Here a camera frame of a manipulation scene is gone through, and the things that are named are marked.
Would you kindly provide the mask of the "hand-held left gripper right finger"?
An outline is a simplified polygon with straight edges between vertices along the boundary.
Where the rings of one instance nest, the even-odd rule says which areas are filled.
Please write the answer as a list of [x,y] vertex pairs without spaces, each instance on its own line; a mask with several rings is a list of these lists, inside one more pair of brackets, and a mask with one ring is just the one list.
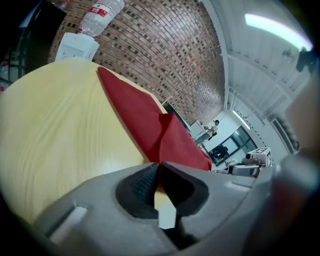
[[265,203],[274,169],[257,177],[202,171],[173,162],[161,165],[160,183],[176,207],[166,235],[180,253],[246,253]]

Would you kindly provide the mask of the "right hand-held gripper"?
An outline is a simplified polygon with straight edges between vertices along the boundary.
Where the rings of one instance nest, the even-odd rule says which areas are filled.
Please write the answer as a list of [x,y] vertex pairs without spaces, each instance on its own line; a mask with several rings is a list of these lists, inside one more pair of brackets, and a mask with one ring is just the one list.
[[241,162],[229,165],[227,173],[234,176],[256,178],[261,169],[271,165],[271,149],[269,147],[262,147],[248,152]]

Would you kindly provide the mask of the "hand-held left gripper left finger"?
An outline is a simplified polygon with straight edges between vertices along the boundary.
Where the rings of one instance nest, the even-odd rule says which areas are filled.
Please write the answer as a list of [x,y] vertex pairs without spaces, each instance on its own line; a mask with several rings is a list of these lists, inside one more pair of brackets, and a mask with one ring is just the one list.
[[164,256],[178,251],[159,227],[157,163],[91,178],[54,201],[33,225],[64,256]]

